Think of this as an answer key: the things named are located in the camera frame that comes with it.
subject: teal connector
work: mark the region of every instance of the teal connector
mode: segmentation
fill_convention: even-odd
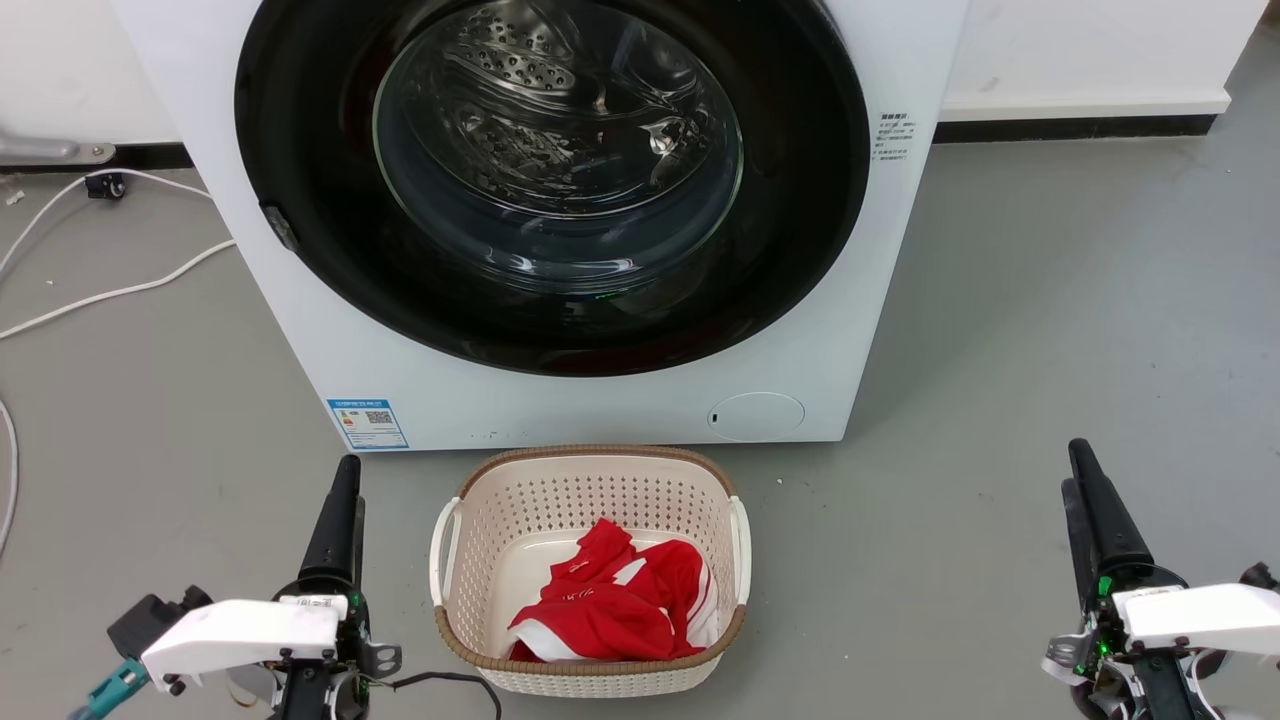
[[[115,673],[111,673],[110,678],[102,680],[101,685],[88,693],[88,706],[81,710],[88,710],[92,714],[91,717],[101,720],[120,703],[137,694],[142,685],[150,680],[151,676],[147,675],[147,669],[141,662],[133,659],[125,660],[115,669]]]

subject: power cord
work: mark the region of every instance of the power cord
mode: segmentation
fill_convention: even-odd
[[[4,255],[3,259],[0,259],[0,281],[4,279],[5,270],[9,268],[10,261],[17,256],[18,247],[23,243],[23,241],[27,240],[27,237],[31,234],[31,231],[36,227],[37,223],[40,223],[40,220],[45,217],[45,214],[49,213],[50,208],[52,208],[55,204],[58,204],[59,200],[61,200],[63,197],[65,197],[73,190],[76,190],[78,187],[83,187],[83,183],[84,183],[86,179],[92,178],[92,177],[97,177],[97,176],[113,174],[113,173],[125,174],[125,176],[133,176],[133,177],[140,177],[140,178],[146,178],[146,179],[157,182],[160,184],[165,184],[165,186],[169,186],[169,187],[173,187],[173,188],[177,188],[177,190],[184,190],[187,192],[192,192],[192,193],[198,195],[201,197],[205,197],[207,200],[212,200],[212,196],[210,196],[204,190],[200,190],[197,187],[191,187],[189,184],[183,184],[180,182],[173,182],[172,179],[161,178],[161,177],[154,176],[151,173],[143,173],[143,172],[140,172],[140,170],[131,170],[131,169],[125,169],[125,168],[111,168],[111,169],[104,169],[104,170],[95,170],[92,173],[88,173],[87,176],[83,176],[83,177],[76,179],[74,182],[69,183],[67,187],[64,187],[63,190],[60,190],[58,192],[58,195],[55,195],[49,202],[46,202],[45,206],[41,208],[38,213],[36,213],[36,217],[32,218],[29,223],[27,223],[27,228],[22,231],[22,233],[18,236],[18,240],[14,241],[14,243],[9,247],[9,251],[5,252],[5,255]],[[214,254],[220,252],[223,250],[227,250],[228,247],[232,247],[233,245],[236,245],[234,240],[228,240],[227,242],[220,242],[220,243],[210,247],[209,250],[201,252],[200,255],[196,255],[195,258],[192,258],[191,260],[188,260],[184,265],[182,265],[177,270],[169,273],[168,275],[165,275],[165,277],[157,279],[157,281],[152,281],[152,282],[147,282],[147,283],[142,283],[142,284],[136,284],[136,286],[125,287],[125,288],[120,288],[120,290],[113,290],[110,292],[104,292],[101,295],[95,295],[92,297],[86,297],[84,300],[78,300],[76,302],[72,302],[70,305],[67,305],[64,307],[59,307],[58,310],[54,310],[52,313],[45,313],[44,315],[41,315],[38,318],[33,318],[31,320],[27,320],[26,323],[22,323],[19,325],[12,327],[12,328],[9,328],[9,329],[6,329],[4,332],[0,332],[0,340],[5,340],[5,338],[13,337],[13,336],[15,336],[15,334],[18,334],[20,332],[29,331],[31,328],[35,328],[37,325],[42,325],[42,324],[45,324],[45,323],[47,323],[47,322],[50,322],[50,320],[52,320],[55,318],[60,318],[60,316],[63,316],[63,315],[65,315],[68,313],[79,310],[81,307],[84,307],[87,305],[93,305],[95,302],[101,302],[104,300],[110,300],[113,297],[120,297],[122,295],[131,295],[131,293],[134,293],[134,292],[142,292],[143,290],[151,290],[151,288],[155,288],[155,287],[160,287],[163,284],[169,284],[173,281],[175,281],[179,277],[182,277],[183,274],[186,274],[187,270],[189,270],[189,269],[195,268],[196,265],[198,265],[200,263],[207,260]],[[9,407],[5,406],[3,398],[0,398],[0,416],[4,418],[5,429],[8,430],[8,434],[9,434],[9,503],[8,503],[8,509],[5,510],[4,524],[0,525],[0,557],[4,557],[4,550],[5,550],[5,546],[9,542],[9,530],[13,528],[13,516],[14,516],[17,509],[18,509],[18,430],[14,427],[13,414],[9,411]]]
[[[385,683],[383,680],[374,680],[367,675],[361,675],[361,678],[367,679],[375,685],[381,685],[384,688],[390,688],[396,692],[403,687],[413,685],[424,680],[457,680],[461,683],[475,683],[484,688],[484,692],[489,694],[489,700],[493,701],[494,720],[502,720],[502,701],[498,700],[498,693],[494,692],[493,685],[488,680],[479,675],[467,675],[465,673],[419,673],[417,675],[410,675],[399,680]]]
[[[92,178],[92,177],[97,177],[97,176],[105,176],[105,174],[111,174],[111,173],[120,173],[120,174],[127,174],[127,176],[134,176],[134,177],[140,177],[140,178],[146,178],[146,179],[150,179],[150,181],[159,182],[160,184],[166,184],[166,186],[177,188],[177,190],[184,190],[187,192],[193,192],[193,193],[196,193],[196,195],[198,195],[201,197],[212,200],[212,197],[207,192],[205,192],[205,191],[202,191],[200,188],[191,187],[188,184],[182,184],[179,182],[173,182],[170,179],[165,179],[165,178],[161,178],[161,177],[157,177],[157,176],[152,176],[150,173],[138,172],[138,170],[129,170],[129,169],[120,168],[120,169],[96,170],[96,172],[88,173],[87,176],[83,176],[83,177],[78,178],[76,182],[72,182],[70,184],[68,184],[67,187],[64,187],[61,191],[59,191],[58,195],[55,195],[49,202],[46,202],[45,206],[40,209],[38,213],[36,213],[36,217],[31,219],[31,222],[27,224],[27,228],[22,231],[22,234],[18,236],[18,240],[14,241],[13,246],[9,247],[9,251],[5,252],[4,259],[0,259],[0,279],[4,279],[4,273],[8,269],[9,263],[13,260],[13,258],[15,258],[15,255],[18,252],[18,246],[20,246],[24,240],[27,240],[27,237],[31,234],[31,231],[36,227],[36,224],[41,220],[41,218],[45,217],[45,213],[47,213],[50,208],[52,208],[55,204],[58,204],[58,201],[61,200],[63,197],[65,197],[69,192],[72,192],[73,190],[81,187],[82,183],[87,178]],[[196,255],[191,260],[187,260],[187,263],[184,263],[180,268],[178,268],[177,270],[169,273],[168,275],[165,275],[165,277],[157,279],[157,281],[151,281],[151,282],[142,283],[142,284],[136,284],[136,286],[132,286],[132,287],[124,287],[124,288],[120,288],[120,290],[113,290],[110,292],[104,292],[104,293],[100,293],[100,295],[95,295],[92,297],[86,297],[84,300],[77,300],[76,302],[72,302],[70,305],[67,305],[64,307],[59,307],[58,310],[54,310],[51,313],[45,313],[44,315],[41,315],[38,318],[32,318],[31,320],[27,320],[26,323],[20,323],[20,324],[14,325],[14,327],[4,331],[4,332],[0,332],[0,340],[10,338],[10,337],[13,337],[13,336],[15,336],[15,334],[18,334],[20,332],[29,331],[31,328],[35,328],[37,325],[42,325],[42,324],[45,324],[45,323],[47,323],[47,322],[50,322],[50,320],[52,320],[55,318],[61,318],[63,315],[65,315],[68,313],[73,313],[76,310],[79,310],[81,307],[86,307],[88,305],[93,305],[95,302],[101,302],[104,300],[110,300],[113,297],[120,297],[122,295],[131,295],[131,293],[134,293],[134,292],[142,292],[143,290],[152,290],[152,288],[156,288],[156,287],[160,287],[160,286],[164,286],[164,284],[169,284],[173,281],[180,278],[183,274],[186,274],[187,270],[195,268],[196,265],[198,265],[200,263],[207,260],[212,255],[215,255],[215,254],[218,254],[218,252],[220,252],[223,250],[227,250],[228,247],[232,247],[234,245],[236,245],[234,240],[228,240],[225,242],[220,242],[220,243],[210,247],[209,250],[205,250],[200,255]],[[4,515],[4,525],[0,525],[0,557],[3,557],[4,556],[5,544],[9,542],[9,529],[13,527],[13,516],[14,516],[14,512],[15,512],[15,510],[18,507],[18,430],[14,427],[13,414],[9,413],[9,407],[5,406],[3,398],[0,398],[0,418],[4,419],[5,429],[8,430],[8,434],[9,434],[9,503],[8,503],[8,509],[5,510],[5,515]],[[476,683],[476,684],[479,684],[481,688],[484,688],[484,692],[489,694],[489,700],[493,701],[495,720],[502,720],[502,701],[498,700],[498,693],[494,692],[493,687],[488,682],[485,682],[484,678],[480,678],[477,675],[465,675],[465,674],[461,674],[461,673],[419,673],[417,675],[410,675],[408,678],[404,678],[402,680],[396,680],[396,682],[390,682],[390,683],[388,683],[388,682],[380,682],[380,680],[374,680],[374,683],[379,684],[379,685],[388,687],[392,691],[398,691],[398,689],[401,689],[401,688],[403,688],[406,685],[412,685],[415,683],[421,683],[424,680],[457,680],[457,682]]]

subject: concrete floor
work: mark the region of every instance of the concrete floor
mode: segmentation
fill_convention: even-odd
[[[1280,40],[1254,37],[1229,90],[1207,138],[936,149],[847,439],[703,448],[755,536],[749,625],[712,679],[630,702],[504,694],[507,716],[1076,717],[1038,669],[1076,621],[1057,489],[1075,436],[1192,583],[1280,565]],[[0,186],[27,193],[0,238],[64,182]],[[42,234],[0,286],[0,328],[160,277],[225,229],[138,182],[119,205],[65,201]],[[4,341],[0,393],[24,482],[0,565],[6,717],[81,705],[119,662],[108,624],[145,593],[269,597],[343,452],[233,251]],[[406,671],[463,669],[422,584],[436,512],[481,457],[366,461],[365,588]],[[1280,716],[1270,664],[1210,687]],[[492,717],[448,683],[379,693],[374,714]],[[265,712],[216,680],[116,716]]]

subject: basket handle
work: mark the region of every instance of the basket handle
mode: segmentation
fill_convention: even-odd
[[[440,510],[440,516],[435,520],[435,532],[431,533],[430,577],[428,585],[431,589],[431,603],[443,606],[449,600],[449,585],[453,580],[453,559],[458,553],[458,534],[462,530],[462,511],[458,510],[461,497],[454,497]],[[440,566],[440,547],[444,544],[444,530],[452,525],[453,536],[449,539],[449,557]]]
[[[737,584],[737,603],[746,605],[751,594],[751,524],[746,520],[746,506],[735,495],[728,498],[732,514],[728,516],[733,534],[733,582]]]

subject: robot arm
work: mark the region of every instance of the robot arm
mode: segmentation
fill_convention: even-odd
[[[1073,687],[1093,720],[1229,720],[1199,680],[1228,652],[1280,655],[1280,588],[1266,565],[1240,583],[1189,588],[1152,560],[1089,443],[1069,446],[1062,482],[1080,630],[1050,642],[1041,666]]]
[[[214,602],[196,587],[180,603],[145,597],[108,630],[124,664],[72,717],[105,717],[148,682],[178,696],[214,670],[265,679],[259,692],[280,720],[365,717],[370,682],[398,673],[402,652],[370,639],[360,589],[364,516],[360,459],[348,455],[294,582],[270,602]]]

